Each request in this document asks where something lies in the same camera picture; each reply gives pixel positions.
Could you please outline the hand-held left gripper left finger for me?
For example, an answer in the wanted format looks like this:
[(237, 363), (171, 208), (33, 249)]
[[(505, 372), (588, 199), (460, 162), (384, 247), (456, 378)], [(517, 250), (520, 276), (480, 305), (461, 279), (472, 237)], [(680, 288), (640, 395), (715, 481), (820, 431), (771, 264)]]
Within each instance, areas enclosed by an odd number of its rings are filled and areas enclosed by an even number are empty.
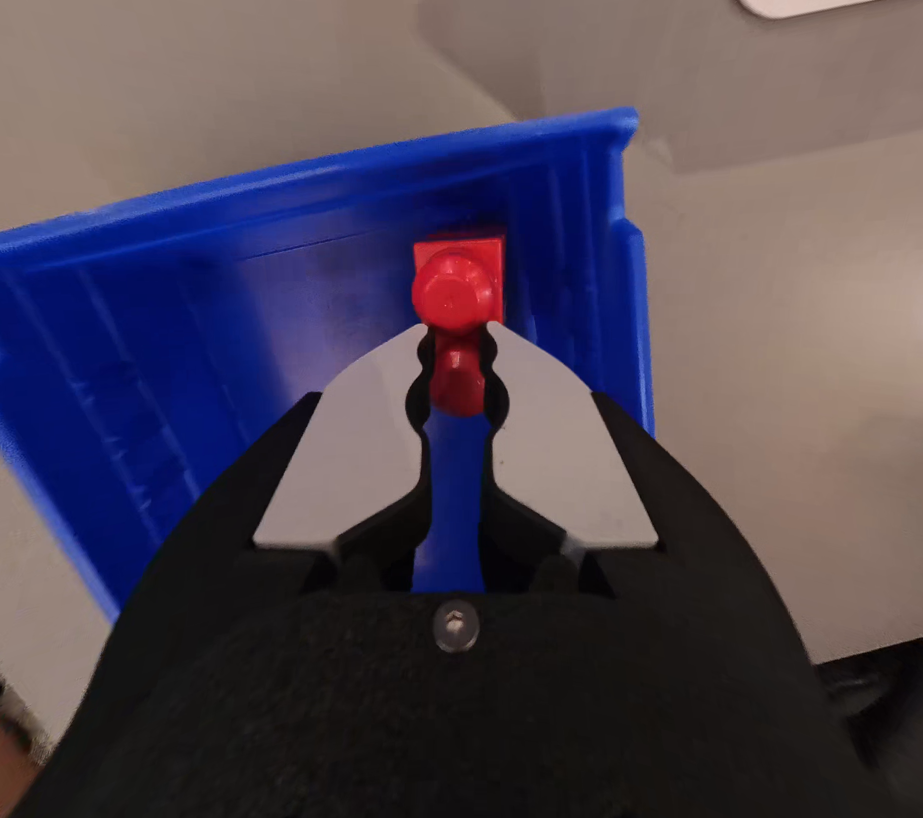
[(342, 569), (373, 564), (386, 589), (412, 590), (433, 519), (424, 426), (435, 360), (414, 324), (359, 357), (322, 391), (253, 535), (255, 547), (307, 551)]

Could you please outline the grey desk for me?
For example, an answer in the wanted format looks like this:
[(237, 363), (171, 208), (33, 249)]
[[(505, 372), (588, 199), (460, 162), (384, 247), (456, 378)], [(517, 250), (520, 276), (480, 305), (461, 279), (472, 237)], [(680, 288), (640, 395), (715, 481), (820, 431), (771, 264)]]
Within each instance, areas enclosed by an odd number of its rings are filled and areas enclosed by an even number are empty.
[(817, 661), (921, 636), (921, 0), (2, 0), (2, 228), (632, 105), (659, 439)]

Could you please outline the blue divided plastic bin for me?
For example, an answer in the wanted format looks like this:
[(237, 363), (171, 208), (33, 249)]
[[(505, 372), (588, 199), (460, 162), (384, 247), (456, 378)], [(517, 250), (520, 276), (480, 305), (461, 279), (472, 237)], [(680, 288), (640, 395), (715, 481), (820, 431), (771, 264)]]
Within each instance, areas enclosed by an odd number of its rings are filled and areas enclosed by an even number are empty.
[(227, 466), (415, 323), (430, 236), (505, 231), (506, 321), (653, 435), (639, 120), (377, 145), (2, 232), (2, 454), (109, 621)]

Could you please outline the red two-stud toy block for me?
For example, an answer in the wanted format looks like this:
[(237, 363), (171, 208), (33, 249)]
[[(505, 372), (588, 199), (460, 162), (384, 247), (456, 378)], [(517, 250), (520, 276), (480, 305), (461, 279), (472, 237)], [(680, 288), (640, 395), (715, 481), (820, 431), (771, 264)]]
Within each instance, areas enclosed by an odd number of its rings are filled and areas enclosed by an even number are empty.
[(496, 226), (442, 233), (413, 246), (412, 305), (434, 336), (431, 404), (447, 415), (483, 411), (481, 331), (504, 323), (505, 261), (506, 232)]

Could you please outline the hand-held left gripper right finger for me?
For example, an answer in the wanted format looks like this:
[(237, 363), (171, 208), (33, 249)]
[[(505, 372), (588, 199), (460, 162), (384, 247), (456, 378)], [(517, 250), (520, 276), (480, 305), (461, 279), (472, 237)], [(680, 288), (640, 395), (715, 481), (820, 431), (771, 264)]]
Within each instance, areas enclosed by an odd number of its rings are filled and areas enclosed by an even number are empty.
[(658, 536), (591, 389), (503, 324), (482, 331), (478, 549), (489, 593), (527, 590), (548, 558), (651, 549)]

